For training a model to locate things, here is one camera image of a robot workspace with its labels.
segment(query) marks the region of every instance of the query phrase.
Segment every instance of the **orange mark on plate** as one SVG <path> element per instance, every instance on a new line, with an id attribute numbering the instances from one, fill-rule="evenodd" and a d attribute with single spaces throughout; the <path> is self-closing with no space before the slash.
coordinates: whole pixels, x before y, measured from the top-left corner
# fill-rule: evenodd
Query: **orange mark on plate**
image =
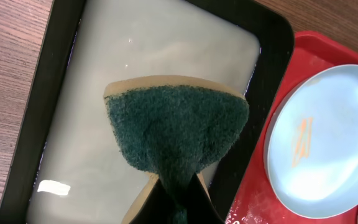
<path id="1" fill-rule="evenodd" d="M 307 159 L 310 154 L 311 124 L 313 117 L 303 119 L 296 135 L 292 139 L 293 159 L 292 167 L 296 167 L 302 158 Z"/>

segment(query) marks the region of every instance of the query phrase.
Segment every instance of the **scouring pad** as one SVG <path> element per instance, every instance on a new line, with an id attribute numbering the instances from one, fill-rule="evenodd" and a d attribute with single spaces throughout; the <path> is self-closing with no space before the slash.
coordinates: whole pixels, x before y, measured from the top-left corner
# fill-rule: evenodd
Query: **scouring pad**
<path id="1" fill-rule="evenodd" d="M 227 153 L 249 113 L 229 87 L 176 75 L 111 83 L 104 100 L 122 155 L 157 174 L 178 207 L 193 174 Z"/>

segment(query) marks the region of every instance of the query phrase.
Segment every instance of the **red tray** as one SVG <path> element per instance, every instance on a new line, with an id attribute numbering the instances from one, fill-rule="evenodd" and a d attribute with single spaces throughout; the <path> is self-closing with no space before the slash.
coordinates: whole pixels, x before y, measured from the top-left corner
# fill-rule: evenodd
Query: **red tray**
<path id="1" fill-rule="evenodd" d="M 332 218 L 312 220 L 295 215 L 276 198 L 264 169 L 263 148 L 266 129 L 273 112 L 291 89 L 317 73 L 343 64 L 358 64 L 358 54 L 317 33 L 295 34 L 295 49 L 267 122 L 251 157 L 227 224 L 355 224 L 358 206 Z"/>

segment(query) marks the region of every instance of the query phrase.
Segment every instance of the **brown table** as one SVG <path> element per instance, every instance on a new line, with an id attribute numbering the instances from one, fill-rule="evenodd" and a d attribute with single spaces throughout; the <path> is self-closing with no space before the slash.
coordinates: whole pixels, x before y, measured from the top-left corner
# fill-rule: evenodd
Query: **brown table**
<path id="1" fill-rule="evenodd" d="M 358 52 L 358 0 L 258 0 Z M 52 0 L 0 0 L 0 199 Z"/>

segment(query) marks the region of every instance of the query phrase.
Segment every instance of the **soapy liquid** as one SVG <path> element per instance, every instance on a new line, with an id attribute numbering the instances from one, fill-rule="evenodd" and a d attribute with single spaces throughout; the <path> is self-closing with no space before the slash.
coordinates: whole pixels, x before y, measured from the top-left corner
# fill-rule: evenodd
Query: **soapy liquid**
<path id="1" fill-rule="evenodd" d="M 88 1 L 28 223 L 120 223 L 147 183 L 119 152 L 104 107 L 107 84 L 186 75 L 243 93 L 258 54 L 252 34 L 185 1 Z M 203 171 L 207 185 L 215 168 Z"/>

